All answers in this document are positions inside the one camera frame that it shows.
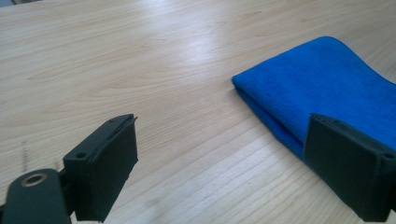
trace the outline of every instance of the blue towel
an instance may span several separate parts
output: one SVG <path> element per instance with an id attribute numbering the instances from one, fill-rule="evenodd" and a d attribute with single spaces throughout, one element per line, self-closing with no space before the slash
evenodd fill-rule
<path id="1" fill-rule="evenodd" d="M 396 149 L 396 85 L 341 41 L 324 36 L 233 77 L 274 136 L 304 159 L 309 116 L 340 119 Z"/>

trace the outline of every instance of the screw hole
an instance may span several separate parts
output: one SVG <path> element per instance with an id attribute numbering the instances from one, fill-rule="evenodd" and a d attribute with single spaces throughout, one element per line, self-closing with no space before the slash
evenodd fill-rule
<path id="1" fill-rule="evenodd" d="M 387 159 L 391 159 L 391 160 L 395 159 L 395 156 L 393 156 L 393 155 L 390 154 L 390 153 L 385 153 L 385 154 L 383 154 L 383 155 L 384 155 L 384 157 L 387 158 Z"/>
<path id="2" fill-rule="evenodd" d="M 21 185 L 28 188 L 43 182 L 45 179 L 47 179 L 47 175 L 44 173 L 29 175 L 22 180 Z"/>
<path id="3" fill-rule="evenodd" d="M 76 155 L 76 157 L 79 158 L 79 159 L 82 159 L 82 158 L 84 158 L 86 155 L 87 155 L 87 154 L 85 154 L 85 153 L 83 153 L 83 152 L 80 152 L 80 153 L 78 153 L 78 154 Z"/>

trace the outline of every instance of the table surface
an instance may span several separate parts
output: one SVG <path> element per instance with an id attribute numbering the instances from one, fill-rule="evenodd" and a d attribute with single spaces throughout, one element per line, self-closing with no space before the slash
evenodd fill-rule
<path id="1" fill-rule="evenodd" d="M 322 35 L 396 82 L 393 0 L 0 8 L 1 203 L 17 176 L 61 170 L 63 156 L 104 121 L 134 113 L 140 161 L 106 223 L 362 223 L 230 81 Z"/>

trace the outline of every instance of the folded towel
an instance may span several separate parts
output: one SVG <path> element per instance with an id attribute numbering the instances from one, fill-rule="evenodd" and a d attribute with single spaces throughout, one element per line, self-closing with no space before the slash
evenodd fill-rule
<path id="1" fill-rule="evenodd" d="M 342 120 L 396 150 L 396 85 L 335 38 L 290 49 L 233 77 L 233 84 L 302 160 L 311 113 Z"/>

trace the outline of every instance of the wood grain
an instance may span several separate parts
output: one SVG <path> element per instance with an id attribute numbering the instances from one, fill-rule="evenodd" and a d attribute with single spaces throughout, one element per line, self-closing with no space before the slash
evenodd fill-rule
<path id="1" fill-rule="evenodd" d="M 321 35 L 396 82 L 392 0 L 0 8 L 0 202 L 17 176 L 62 169 L 64 154 L 102 122 L 134 113 L 140 161 L 106 223 L 362 223 L 230 81 Z"/>

